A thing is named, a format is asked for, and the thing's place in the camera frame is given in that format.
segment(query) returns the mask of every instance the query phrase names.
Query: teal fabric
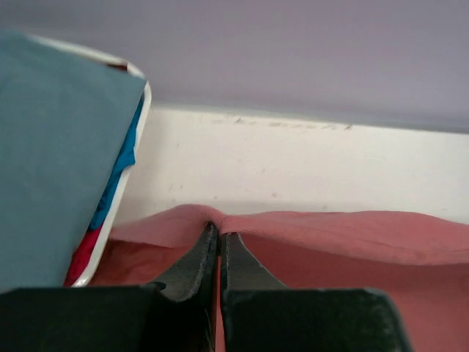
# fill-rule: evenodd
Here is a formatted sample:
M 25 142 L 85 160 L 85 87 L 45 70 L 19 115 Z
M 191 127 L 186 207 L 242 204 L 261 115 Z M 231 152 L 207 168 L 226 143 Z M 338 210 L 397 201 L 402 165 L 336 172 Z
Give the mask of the teal fabric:
M 0 288 L 63 283 L 144 85 L 0 32 Z

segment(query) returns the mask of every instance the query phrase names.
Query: white wall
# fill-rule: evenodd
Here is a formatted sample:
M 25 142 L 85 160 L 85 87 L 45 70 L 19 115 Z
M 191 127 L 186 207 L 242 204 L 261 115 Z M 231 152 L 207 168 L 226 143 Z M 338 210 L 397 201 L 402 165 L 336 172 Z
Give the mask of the white wall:
M 415 211 L 469 224 L 469 135 L 154 106 L 116 224 L 179 204 Z
M 469 1 L 0 0 L 0 24 L 127 57 L 166 103 L 469 131 Z

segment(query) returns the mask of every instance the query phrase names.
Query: folded fabric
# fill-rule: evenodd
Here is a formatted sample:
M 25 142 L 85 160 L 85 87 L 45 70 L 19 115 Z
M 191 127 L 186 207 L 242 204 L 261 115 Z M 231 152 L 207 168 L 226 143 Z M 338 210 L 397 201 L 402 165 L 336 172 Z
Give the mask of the folded fabric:
M 62 285 L 146 82 L 0 32 L 0 286 Z
M 139 123 L 141 107 L 144 104 L 143 97 L 140 99 L 140 103 L 137 106 L 135 114 L 133 115 L 132 122 L 128 129 L 127 134 L 125 135 L 124 143 L 119 151 L 119 156 L 117 156 L 116 163 L 112 169 L 111 176 L 109 178 L 108 184 L 101 196 L 100 202 L 97 205 L 97 209 L 89 224 L 90 230 L 96 230 L 101 225 L 103 225 L 104 219 L 107 217 L 109 208 L 111 207 L 112 199 L 116 193 L 117 185 L 119 184 L 120 175 L 122 171 L 128 166 L 134 165 L 135 163 L 135 153 L 133 152 L 133 147 L 135 146 L 136 141 L 136 131 L 137 124 Z
M 192 247 L 209 221 L 221 234 L 240 233 L 290 287 L 384 290 L 417 352 L 469 349 L 469 226 L 418 213 L 227 216 L 183 205 L 113 230 L 91 285 L 154 279 Z M 219 349 L 222 328 L 218 324 Z

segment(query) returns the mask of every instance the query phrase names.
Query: pink sheet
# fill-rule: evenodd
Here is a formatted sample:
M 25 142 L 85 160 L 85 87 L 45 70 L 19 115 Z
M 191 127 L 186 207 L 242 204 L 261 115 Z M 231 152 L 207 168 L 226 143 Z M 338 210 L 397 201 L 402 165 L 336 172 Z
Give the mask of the pink sheet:
M 398 306 L 416 351 L 469 351 L 469 227 L 418 213 L 227 216 L 183 205 L 113 230 L 92 285 L 147 282 L 212 221 L 290 287 L 376 287 Z M 217 319 L 217 346 L 223 334 Z

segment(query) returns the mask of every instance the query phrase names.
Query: purple wall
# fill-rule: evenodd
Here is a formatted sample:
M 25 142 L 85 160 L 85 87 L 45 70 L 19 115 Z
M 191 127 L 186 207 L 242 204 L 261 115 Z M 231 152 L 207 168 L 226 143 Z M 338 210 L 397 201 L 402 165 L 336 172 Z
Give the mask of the purple wall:
M 0 23 L 124 56 L 167 103 L 469 131 L 469 1 L 0 0 Z

